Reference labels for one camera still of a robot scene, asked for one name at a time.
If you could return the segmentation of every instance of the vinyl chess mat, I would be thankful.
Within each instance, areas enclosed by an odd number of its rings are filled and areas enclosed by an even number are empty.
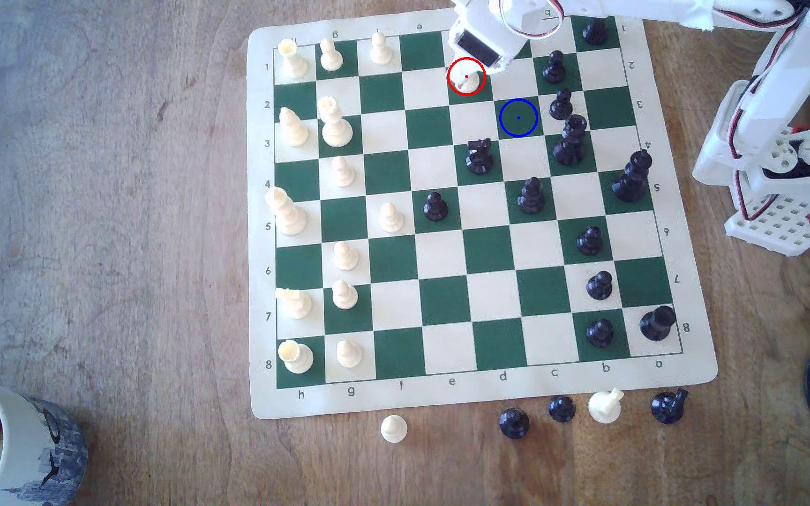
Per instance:
[[[556,35],[529,41],[504,72],[462,97],[445,77],[455,18],[442,9],[314,22],[259,29],[249,39],[249,352],[258,418],[693,385],[717,374],[643,23],[609,18],[607,41],[591,46],[580,35],[586,19],[568,17]],[[376,30],[393,51],[385,66],[370,60]],[[276,47],[286,38],[309,62],[300,79],[281,72]],[[323,38],[343,55],[334,72],[320,64]],[[555,49],[565,54],[567,77],[552,85],[541,72]],[[548,106],[565,86],[574,113],[589,122],[576,167],[551,154],[564,121]],[[342,148],[321,139],[316,104],[324,96],[338,100],[354,130]],[[514,98],[526,102],[502,111]],[[283,144],[281,107],[307,125],[305,144]],[[496,165],[476,176],[465,166],[466,144],[486,138]],[[642,201],[620,201],[610,185],[640,148],[654,160],[649,191]],[[334,156],[354,167],[351,186],[333,184]],[[531,177],[546,195],[545,210],[533,215],[517,206]],[[277,233],[264,201],[271,186],[308,214],[303,232]],[[449,206],[436,223],[422,211],[433,190]],[[380,228],[385,202],[404,215],[399,232]],[[595,257],[576,247],[591,225],[605,240]],[[351,271],[333,264],[340,240],[359,254]],[[613,293],[596,301],[586,282],[602,270],[613,274]],[[354,308],[333,304],[337,279],[358,292]],[[284,316],[276,287],[308,293],[308,316]],[[677,324],[651,341],[639,320],[659,305],[674,308]],[[600,349],[585,329],[602,318],[615,335]],[[286,339],[311,349],[306,373],[289,372],[278,358]],[[337,362],[341,339],[361,346],[357,367]]]

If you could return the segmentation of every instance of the red circle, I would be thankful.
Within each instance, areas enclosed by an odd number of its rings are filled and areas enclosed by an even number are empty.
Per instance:
[[[480,85],[479,85],[479,86],[477,86],[477,89],[473,90],[473,91],[472,91],[472,92],[470,92],[470,93],[462,93],[462,92],[460,92],[460,91],[456,90],[456,87],[452,85],[452,79],[450,79],[450,78],[449,78],[449,75],[452,75],[452,67],[454,67],[454,66],[455,66],[455,64],[456,64],[456,63],[458,63],[458,62],[459,62],[459,61],[461,61],[461,60],[471,60],[471,61],[476,61],[476,62],[477,62],[477,65],[479,65],[479,66],[480,66],[480,70],[482,70],[482,71],[483,71],[483,80],[482,80],[482,81],[480,81]],[[453,62],[452,62],[452,65],[450,65],[450,66],[449,66],[448,71],[447,71],[447,72],[445,72],[445,81],[446,81],[446,82],[449,84],[449,87],[450,87],[450,88],[452,88],[452,91],[456,92],[458,95],[460,95],[460,96],[462,96],[462,97],[470,97],[471,95],[476,95],[476,94],[477,94],[477,93],[478,93],[478,92],[479,92],[481,89],[483,89],[483,85],[485,85],[485,84],[486,84],[486,67],[484,67],[482,63],[480,63],[479,61],[477,61],[477,59],[476,59],[476,58],[471,58],[471,57],[469,57],[469,56],[466,56],[466,57],[463,57],[463,58],[459,58],[459,59],[457,59],[457,60],[453,61]]]

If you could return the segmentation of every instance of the wooden table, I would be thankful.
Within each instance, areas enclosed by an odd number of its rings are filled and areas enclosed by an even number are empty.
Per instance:
[[[690,177],[761,34],[646,25],[720,361],[680,424],[654,391],[608,426],[518,401],[517,442],[509,402],[405,409],[399,445],[385,412],[252,416],[247,37],[445,6],[0,0],[0,385],[84,421],[75,503],[810,503],[810,250],[727,238],[726,190]]]

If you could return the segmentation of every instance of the white chess piece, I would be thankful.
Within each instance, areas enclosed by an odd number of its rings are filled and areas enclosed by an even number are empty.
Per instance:
[[[477,64],[472,64],[468,60],[453,63],[452,71],[449,72],[449,78],[452,80],[452,84],[462,93],[470,93],[473,90],[466,91],[468,88],[473,86],[475,90],[477,86],[480,85],[480,78],[477,75]]]
[[[375,31],[371,35],[371,61],[377,65],[386,65],[392,60],[392,50],[386,47],[386,35]]]
[[[333,245],[333,263],[340,270],[350,271],[358,265],[358,252],[341,240]]]
[[[351,369],[361,363],[363,352],[358,343],[345,339],[337,342],[337,361],[343,367]]]
[[[293,374],[302,374],[311,368],[314,363],[314,354],[307,346],[293,340],[286,340],[280,343],[277,355],[286,365],[286,368]]]
[[[596,392],[590,397],[590,416],[599,423],[611,423],[621,414],[624,393],[614,388],[611,392]]]
[[[408,434],[408,423],[399,415],[390,415],[383,419],[380,434],[390,443],[398,443]]]
[[[380,228],[388,233],[395,233],[401,230],[405,224],[402,213],[396,210],[396,206],[387,202],[380,206]]]
[[[305,75],[308,70],[308,60],[299,54],[299,47],[293,39],[283,39],[277,45],[277,51],[284,57],[284,63],[280,66],[287,79],[298,79]]]
[[[267,190],[264,201],[276,215],[277,230],[283,235],[295,235],[305,229],[308,214],[286,194],[286,190],[274,186]]]
[[[280,136],[287,146],[301,146],[308,141],[308,127],[289,107],[280,108]]]
[[[301,290],[277,288],[274,296],[284,308],[284,314],[290,318],[301,320],[311,311],[311,297]]]
[[[333,304],[340,309],[352,309],[358,302],[358,292],[343,280],[333,282]]]
[[[342,156],[336,156],[330,163],[333,167],[333,182],[339,187],[346,187],[354,181],[354,168],[349,167]]]
[[[337,51],[333,40],[321,40],[321,66],[329,72],[339,70],[343,66],[343,54]]]
[[[342,148],[352,141],[352,124],[343,119],[343,110],[339,108],[336,98],[321,97],[318,112],[321,121],[324,121],[324,128],[321,129],[324,142],[334,148]]]
[[[467,76],[467,80],[458,85],[458,91],[462,93],[473,93],[477,91],[477,88],[480,86],[480,75],[476,72],[470,72]]]

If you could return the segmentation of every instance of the black chess piece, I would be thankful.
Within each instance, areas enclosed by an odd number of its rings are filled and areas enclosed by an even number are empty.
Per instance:
[[[586,340],[596,348],[604,348],[611,344],[611,339],[615,336],[615,328],[611,321],[601,320],[593,321],[589,327],[586,328]]]
[[[499,429],[507,438],[521,439],[530,430],[530,418],[518,408],[508,408],[499,417]]]
[[[611,273],[609,271],[600,271],[592,276],[590,281],[586,282],[586,293],[589,293],[597,301],[607,299],[611,295]]]
[[[583,27],[583,40],[593,46],[599,46],[608,39],[608,25],[604,19],[591,19]]]
[[[539,182],[538,178],[529,178],[524,182],[524,187],[517,198],[517,207],[527,214],[539,213],[546,207],[543,184]]]
[[[555,94],[555,99],[549,104],[549,115],[556,120],[567,120],[573,114],[573,105],[570,104],[570,90],[562,88]]]
[[[567,395],[556,395],[549,401],[549,416],[552,420],[564,423],[570,421],[576,412],[577,407]]]
[[[427,194],[427,203],[424,204],[424,216],[432,222],[438,222],[449,215],[449,204],[443,200],[439,192]]]
[[[622,201],[640,201],[645,196],[649,185],[649,167],[652,166],[652,155],[645,149],[630,155],[630,161],[624,167],[624,174],[611,184],[611,191]]]
[[[577,249],[580,253],[590,257],[599,255],[602,250],[602,229],[593,225],[585,230],[577,238]]]
[[[564,81],[567,72],[564,70],[564,53],[555,50],[549,53],[549,64],[543,68],[543,78],[546,82],[557,84]]]
[[[478,176],[489,172],[494,165],[492,155],[489,154],[491,147],[492,141],[489,139],[468,141],[467,169]]]
[[[639,329],[652,341],[660,341],[670,333],[670,328],[677,322],[677,314],[670,306],[658,306],[639,320]]]
[[[683,418],[683,401],[689,396],[690,393],[682,388],[678,388],[675,394],[661,392],[652,397],[652,416],[665,425],[677,423]]]
[[[571,114],[570,118],[564,122],[562,139],[552,148],[552,156],[555,161],[573,167],[583,161],[586,149],[583,147],[583,139],[586,137],[586,118],[579,114]]]

